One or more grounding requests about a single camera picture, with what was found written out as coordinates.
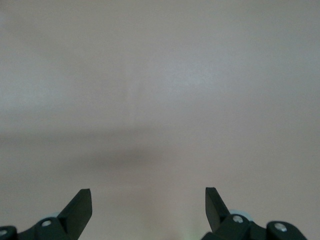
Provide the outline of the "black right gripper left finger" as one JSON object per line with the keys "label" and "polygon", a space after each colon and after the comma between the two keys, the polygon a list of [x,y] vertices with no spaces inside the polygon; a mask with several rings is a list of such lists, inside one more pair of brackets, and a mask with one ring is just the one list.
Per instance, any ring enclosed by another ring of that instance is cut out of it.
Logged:
{"label": "black right gripper left finger", "polygon": [[91,190],[81,189],[57,215],[39,220],[18,232],[13,225],[0,227],[2,240],[77,240],[92,217]]}

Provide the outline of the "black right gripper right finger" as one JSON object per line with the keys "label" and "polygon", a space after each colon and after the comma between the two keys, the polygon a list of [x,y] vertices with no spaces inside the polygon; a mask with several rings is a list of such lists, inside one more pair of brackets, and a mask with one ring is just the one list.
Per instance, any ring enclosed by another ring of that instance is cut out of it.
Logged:
{"label": "black right gripper right finger", "polygon": [[231,213],[215,187],[205,189],[205,213],[211,231],[204,240],[305,240],[293,224],[270,221],[266,227],[257,225],[241,213]]}

